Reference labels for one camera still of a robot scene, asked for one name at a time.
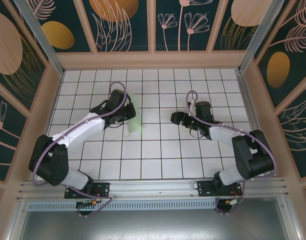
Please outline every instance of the metal frame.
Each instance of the metal frame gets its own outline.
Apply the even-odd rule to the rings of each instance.
[[[42,30],[41,25],[39,24],[37,18],[35,17],[34,13],[32,12],[28,1],[26,0],[13,0],[15,5],[17,6],[20,14],[25,19],[27,25],[34,33],[38,43],[41,45],[42,49],[44,50],[45,54],[47,55],[50,62],[53,64],[56,72],[61,76],[63,75],[63,67],[56,55],[56,52],[52,45],[49,43],[47,37],[45,36],[44,31]]]
[[[256,32],[246,49],[243,59],[241,60],[241,63],[239,65],[240,73],[244,73],[248,65],[252,61],[257,49],[259,48],[260,44],[262,43],[266,34],[274,23],[274,20],[278,12],[282,8],[283,4],[284,0],[274,0],[271,2],[270,6],[268,7],[268,10],[266,11],[263,17],[262,22],[256,29]]]
[[[259,122],[254,112],[251,97],[248,95],[247,84],[244,76],[237,73],[238,83],[245,103],[245,108],[250,118],[252,129],[260,129]],[[199,197],[193,183],[204,179],[168,179],[168,180],[112,180],[109,181],[110,196],[113,201],[119,204],[129,203],[155,203],[163,201],[164,203],[194,203],[196,201],[214,201],[217,197]],[[4,240],[19,239],[26,214],[32,204],[56,205],[56,204],[74,204],[74,199],[64,199],[65,187],[62,185],[51,186],[44,185],[35,187],[32,182],[22,182],[17,193],[17,206],[12,216],[12,221],[8,226],[7,235]],[[288,190],[282,177],[273,178],[255,178],[246,182],[245,198],[277,198],[281,216],[290,240],[303,240],[303,234],[297,221],[288,196]]]

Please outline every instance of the black mounting plate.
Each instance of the black mounting plate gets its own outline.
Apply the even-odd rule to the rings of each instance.
[[[101,197],[107,197],[109,194],[109,185],[110,183],[108,182],[94,182],[93,183],[93,189],[90,193],[92,196],[101,196]],[[81,194],[76,193],[74,190],[70,188],[65,189],[65,194],[64,194],[65,199],[87,199],[90,197],[83,196]]]
[[[217,192],[215,189],[215,185],[212,180],[209,181],[197,181],[194,187],[197,187],[198,196],[200,197],[223,197],[223,196],[234,196],[234,191],[231,190],[230,187],[225,188],[221,192]],[[234,187],[236,193],[240,196],[242,195],[241,185],[236,183],[236,187]]]

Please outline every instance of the green towel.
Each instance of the green towel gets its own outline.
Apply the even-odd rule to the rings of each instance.
[[[136,117],[127,121],[128,132],[131,134],[135,131],[142,129],[142,111],[139,109],[137,95],[134,94],[128,94],[128,95],[132,99],[132,103],[136,111]]]

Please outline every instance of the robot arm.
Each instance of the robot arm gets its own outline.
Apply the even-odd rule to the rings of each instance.
[[[239,181],[253,178],[274,169],[272,159],[257,142],[252,141],[249,136],[236,132],[233,128],[223,127],[219,121],[214,121],[209,102],[194,103],[192,101],[189,105],[190,109],[196,111],[196,117],[205,122],[218,125],[205,125],[184,112],[174,112],[171,116],[171,122],[199,131],[201,136],[219,141],[234,149],[236,165],[214,175],[213,182],[217,192],[220,193]],[[268,146],[264,134],[260,130],[252,131],[249,134]]]
[[[46,135],[40,136],[35,143],[28,167],[29,170],[32,172],[34,171],[38,159],[52,142],[69,132],[69,134],[66,134],[63,139],[59,140],[50,149],[48,154],[44,156],[37,169],[37,175],[46,180],[52,186],[71,186],[86,194],[90,194],[93,189],[93,179],[80,171],[68,167],[67,151],[69,148],[72,149],[75,146],[82,144],[90,136],[99,134],[111,124],[121,123],[135,117],[135,108],[130,97],[127,96],[128,104],[121,107],[117,112],[106,117],[94,119],[95,116],[102,116],[103,114],[116,109],[117,106],[122,103],[123,97],[123,91],[114,90],[109,100],[106,100],[99,106],[91,109],[90,113],[77,124],[51,137]],[[76,127],[81,122],[85,122],[85,124]]]

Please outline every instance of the black grid line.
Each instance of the black grid line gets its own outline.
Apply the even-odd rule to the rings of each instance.
[[[62,90],[62,86],[63,86],[63,82],[64,82],[65,75],[66,75],[66,71],[64,72],[63,81],[62,81],[62,83],[60,84],[59,91],[58,91],[58,95],[56,96],[56,102],[55,102],[54,109],[53,109],[53,113],[52,113],[52,116],[51,116],[52,119],[51,119],[51,121],[49,122],[49,123],[50,123],[50,126],[48,127],[47,135],[49,135],[49,131],[50,131],[51,126],[52,126],[52,123],[53,123],[54,114],[55,114],[55,110],[56,110],[56,107],[57,107],[59,94],[60,94],[60,92],[61,92],[61,90]]]
[[[191,82],[191,89],[193,90],[192,78],[191,78],[191,72],[190,72],[190,71],[188,71],[188,73],[189,73],[189,79],[190,79],[190,82]],[[199,146],[199,153],[200,153],[200,155],[201,155],[201,163],[202,163],[203,177],[205,177],[205,174],[204,174],[204,166],[203,166],[203,158],[202,158],[202,149],[201,149],[201,143],[200,143],[199,138],[198,138],[197,140],[198,140],[198,146]]]
[[[211,101],[211,96],[210,96],[210,94],[208,94],[208,97],[209,97],[209,102],[210,102],[210,104],[211,104],[212,114],[214,115],[213,107],[212,107],[213,105],[212,105],[212,101]],[[222,168],[224,169],[223,160],[222,160],[222,154],[221,154],[221,148],[220,148],[220,146],[219,146],[219,142],[217,142],[217,144],[218,144],[219,155],[220,155],[220,157],[221,157]]]
[[[143,84],[143,78],[144,78],[144,70],[142,70],[142,104],[141,107],[143,107],[143,88],[144,88],[144,84]],[[143,109],[141,109],[141,127],[143,126]],[[140,168],[140,179],[142,179],[142,159],[143,159],[143,128],[141,128],[141,168]]]
[[[111,85],[112,72],[113,72],[113,71],[111,71],[111,77],[110,77],[109,85]],[[103,155],[104,139],[105,139],[105,131],[103,132],[103,143],[102,143],[101,159],[102,159],[102,155]],[[101,174],[101,167],[102,167],[102,160],[101,160],[101,163],[100,163],[100,165],[99,165],[98,179],[99,179],[99,176],[100,176],[100,174]]]
[[[198,157],[183,157],[183,159],[197,159]],[[233,158],[232,156],[213,156],[213,157],[203,157],[203,159],[231,159]],[[164,160],[169,160],[169,159],[179,159],[179,157],[164,157]],[[82,159],[87,160],[87,161],[98,161],[98,160],[103,160],[103,161],[115,161],[115,160],[120,160],[117,158],[87,158],[87,159]],[[139,160],[138,158],[123,158],[123,160]],[[143,161],[146,160],[160,160],[160,157],[150,157],[150,158],[143,158]],[[80,159],[70,159],[69,161],[81,161]]]
[[[121,144],[121,164],[120,164],[120,167],[119,167],[119,179],[121,179],[121,174],[122,174],[122,160],[123,160],[123,136],[124,136],[124,123],[122,125],[122,144]]]
[[[177,94],[176,94],[176,81],[175,81],[175,71],[173,69],[174,74],[174,85],[175,85],[175,101],[176,101],[176,111],[178,112],[178,104],[177,104]],[[184,178],[184,170],[183,170],[183,156],[182,156],[182,146],[181,146],[181,138],[180,138],[180,131],[178,126],[178,136],[179,136],[179,151],[181,154],[181,165],[182,165],[182,178]]]
[[[221,92],[198,92],[199,94],[225,94],[226,92],[225,91],[221,91]],[[240,92],[228,92],[229,94],[240,94]],[[174,92],[173,93],[169,93],[169,92],[161,92],[161,93],[134,93],[134,95],[169,95],[169,94],[175,94]],[[97,94],[78,94],[79,96],[90,96],[90,95],[99,95],[99,96],[105,96],[105,95],[108,95],[107,93],[97,93]],[[75,94],[61,94],[61,96],[75,96]]]
[[[160,149],[161,149],[161,179],[163,179],[163,164],[162,164],[162,127],[161,127],[161,100],[159,97],[159,72],[157,70],[157,83],[158,83],[158,113],[159,113],[159,138],[160,138]]]

